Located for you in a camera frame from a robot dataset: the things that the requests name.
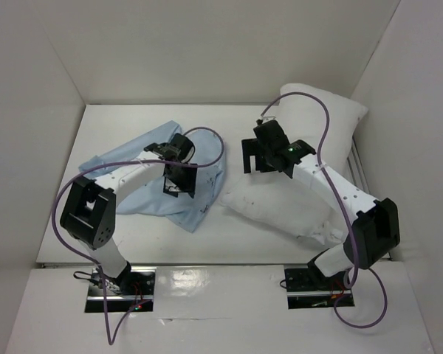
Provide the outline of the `white pillow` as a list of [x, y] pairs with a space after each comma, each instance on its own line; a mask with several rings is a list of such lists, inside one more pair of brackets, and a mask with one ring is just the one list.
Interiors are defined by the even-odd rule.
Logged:
[[[281, 87], [275, 117], [290, 140], [301, 139], [340, 174], [346, 171], [353, 133], [368, 109], [345, 97], [301, 83]], [[346, 238], [343, 216], [304, 184], [284, 173], [251, 173], [231, 187], [221, 204], [253, 221], [325, 246]]]

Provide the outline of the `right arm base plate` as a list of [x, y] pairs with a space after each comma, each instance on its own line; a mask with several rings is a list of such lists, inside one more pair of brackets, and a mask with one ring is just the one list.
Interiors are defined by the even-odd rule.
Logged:
[[333, 308], [337, 300], [338, 307], [354, 307], [351, 290], [344, 286], [345, 272], [330, 278], [313, 280], [306, 266], [287, 266], [284, 279], [279, 285], [286, 291], [288, 309]]

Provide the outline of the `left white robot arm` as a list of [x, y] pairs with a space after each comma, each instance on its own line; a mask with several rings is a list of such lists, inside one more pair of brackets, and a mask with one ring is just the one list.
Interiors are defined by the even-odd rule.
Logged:
[[60, 225], [86, 248], [89, 256], [102, 266], [104, 284], [114, 294], [135, 294], [144, 279], [131, 270], [112, 240], [117, 206], [142, 186], [160, 181], [161, 197], [195, 195], [197, 169], [191, 158], [192, 141], [180, 133], [169, 142], [151, 143], [130, 165], [117, 168], [95, 179], [77, 178], [71, 186]]

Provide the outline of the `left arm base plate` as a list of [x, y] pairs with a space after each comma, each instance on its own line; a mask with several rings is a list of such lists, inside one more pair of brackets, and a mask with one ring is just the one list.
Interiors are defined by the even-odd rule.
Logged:
[[[73, 274], [77, 280], [88, 284], [85, 313], [103, 313], [103, 283], [96, 269], [91, 273], [76, 271]], [[107, 307], [109, 313], [125, 313], [130, 308], [134, 312], [152, 312], [154, 306], [154, 289], [156, 269], [154, 267], [134, 267], [130, 280], [121, 286], [111, 280], [106, 280]]]

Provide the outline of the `light blue pillowcase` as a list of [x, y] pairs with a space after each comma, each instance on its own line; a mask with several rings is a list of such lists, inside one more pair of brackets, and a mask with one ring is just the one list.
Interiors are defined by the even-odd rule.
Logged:
[[[79, 166], [79, 171], [110, 162], [131, 161], [147, 145], [168, 142], [174, 134], [181, 132], [182, 127], [177, 122], [168, 121], [109, 152], [90, 158]], [[123, 200], [117, 207], [117, 214], [166, 217], [187, 232], [196, 230], [222, 190], [226, 154], [221, 152], [221, 143], [213, 132], [197, 129], [189, 133], [188, 138], [195, 145], [192, 163], [207, 164], [219, 158], [215, 164], [197, 170], [195, 196], [191, 198], [186, 193], [178, 197], [167, 195], [163, 192], [164, 178], [158, 178]]]

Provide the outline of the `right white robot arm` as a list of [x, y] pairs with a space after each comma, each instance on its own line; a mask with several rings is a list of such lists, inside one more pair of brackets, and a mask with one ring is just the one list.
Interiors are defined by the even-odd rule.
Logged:
[[353, 267], [368, 269], [399, 245], [397, 205], [389, 198], [378, 200], [323, 162], [303, 140], [291, 142], [279, 123], [258, 119], [254, 138], [241, 142], [244, 172], [277, 171], [311, 190], [346, 219], [348, 235], [343, 243], [327, 249], [307, 264], [307, 279], [323, 289], [333, 276]]

